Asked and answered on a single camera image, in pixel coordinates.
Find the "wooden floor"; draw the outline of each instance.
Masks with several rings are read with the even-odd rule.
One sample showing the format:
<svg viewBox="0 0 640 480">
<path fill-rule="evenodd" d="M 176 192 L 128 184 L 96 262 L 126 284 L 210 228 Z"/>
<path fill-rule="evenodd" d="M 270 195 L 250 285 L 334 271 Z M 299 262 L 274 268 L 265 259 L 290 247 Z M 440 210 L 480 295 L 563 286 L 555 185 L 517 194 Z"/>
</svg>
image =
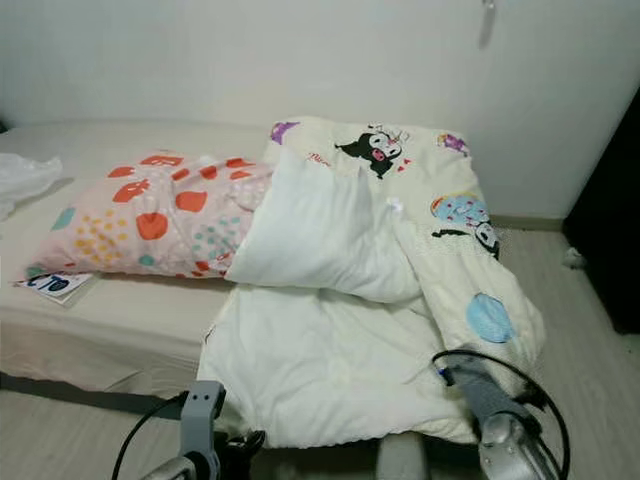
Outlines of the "wooden floor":
<svg viewBox="0 0 640 480">
<path fill-rule="evenodd" d="M 561 265 L 567 245 L 560 234 L 501 234 L 503 262 L 546 320 L 547 344 L 536 373 L 569 426 L 571 478 L 640 478 L 640 338 L 616 334 L 584 273 Z M 108 478 L 120 443 L 136 419 L 2 391 L 0 477 Z M 553 422 L 544 424 L 548 442 L 557 446 Z M 138 478 L 174 455 L 177 427 L 170 420 L 149 422 L 133 442 L 120 478 Z M 460 458 L 436 455 L 434 478 L 479 478 L 460 465 Z M 261 454 L 254 478 L 373 478 L 375 459 L 371 444 L 338 451 L 272 451 Z"/>
</svg>

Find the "white plastic bag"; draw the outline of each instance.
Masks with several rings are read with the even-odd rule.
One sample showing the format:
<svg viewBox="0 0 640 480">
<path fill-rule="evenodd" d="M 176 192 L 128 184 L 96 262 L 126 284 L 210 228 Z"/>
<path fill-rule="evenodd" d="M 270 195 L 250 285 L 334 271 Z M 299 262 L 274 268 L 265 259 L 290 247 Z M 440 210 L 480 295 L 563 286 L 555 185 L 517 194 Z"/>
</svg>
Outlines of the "white plastic bag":
<svg viewBox="0 0 640 480">
<path fill-rule="evenodd" d="M 35 162 L 13 153 L 0 153 L 0 221 L 15 204 L 47 191 L 62 175 L 62 162 L 54 158 Z"/>
</svg>

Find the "black furniture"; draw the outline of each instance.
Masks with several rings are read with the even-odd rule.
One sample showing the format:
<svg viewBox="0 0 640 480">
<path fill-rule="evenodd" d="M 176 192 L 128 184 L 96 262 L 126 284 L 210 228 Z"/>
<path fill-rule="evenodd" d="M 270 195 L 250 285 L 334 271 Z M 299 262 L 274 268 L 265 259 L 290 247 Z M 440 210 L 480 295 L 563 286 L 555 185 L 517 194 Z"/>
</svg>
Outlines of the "black furniture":
<svg viewBox="0 0 640 480">
<path fill-rule="evenodd" d="M 640 99 L 636 93 L 616 133 L 564 220 L 569 243 L 619 333 L 640 332 Z"/>
</svg>

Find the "pink pillow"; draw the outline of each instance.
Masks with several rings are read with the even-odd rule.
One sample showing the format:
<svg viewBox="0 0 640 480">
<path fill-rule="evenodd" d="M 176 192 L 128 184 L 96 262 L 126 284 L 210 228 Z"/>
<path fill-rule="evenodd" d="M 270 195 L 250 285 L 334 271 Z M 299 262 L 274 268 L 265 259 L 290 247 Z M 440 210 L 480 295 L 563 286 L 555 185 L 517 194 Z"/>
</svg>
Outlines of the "pink pillow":
<svg viewBox="0 0 640 480">
<path fill-rule="evenodd" d="M 62 211 L 27 269 L 223 277 L 271 184 L 241 158 L 163 152 L 106 178 Z"/>
</svg>

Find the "cartoon print comforter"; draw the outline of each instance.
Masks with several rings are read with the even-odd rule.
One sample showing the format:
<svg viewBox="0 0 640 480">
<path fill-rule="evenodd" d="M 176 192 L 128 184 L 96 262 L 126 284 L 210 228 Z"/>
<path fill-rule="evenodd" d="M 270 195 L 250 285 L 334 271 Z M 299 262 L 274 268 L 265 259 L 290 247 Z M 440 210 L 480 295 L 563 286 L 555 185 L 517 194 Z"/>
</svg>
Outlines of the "cartoon print comforter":
<svg viewBox="0 0 640 480">
<path fill-rule="evenodd" d="M 198 377 L 228 390 L 218 425 L 266 430 L 272 447 L 407 430 L 473 441 L 430 358 L 472 343 L 526 371 L 544 330 L 497 260 L 462 137 L 302 117 L 271 140 L 272 186 L 202 349 Z"/>
</svg>

